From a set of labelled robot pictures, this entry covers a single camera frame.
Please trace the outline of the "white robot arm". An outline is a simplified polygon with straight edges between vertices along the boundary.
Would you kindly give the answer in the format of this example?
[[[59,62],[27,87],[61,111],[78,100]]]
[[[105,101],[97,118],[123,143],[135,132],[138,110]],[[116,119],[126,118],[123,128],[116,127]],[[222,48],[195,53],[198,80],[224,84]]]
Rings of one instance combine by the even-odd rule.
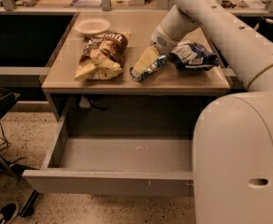
[[[195,124],[196,224],[273,224],[273,43],[218,0],[174,0],[151,43],[167,54],[197,26],[245,91],[213,101]]]

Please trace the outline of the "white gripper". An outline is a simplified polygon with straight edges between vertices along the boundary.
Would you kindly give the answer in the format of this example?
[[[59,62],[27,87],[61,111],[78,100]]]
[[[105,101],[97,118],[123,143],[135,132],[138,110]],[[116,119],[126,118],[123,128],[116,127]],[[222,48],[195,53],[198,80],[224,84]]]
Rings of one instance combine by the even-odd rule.
[[[137,63],[132,68],[133,75],[141,75],[145,70],[159,58],[161,54],[168,54],[178,45],[178,41],[172,39],[159,25],[151,35],[151,44],[153,47],[147,47],[140,56]]]

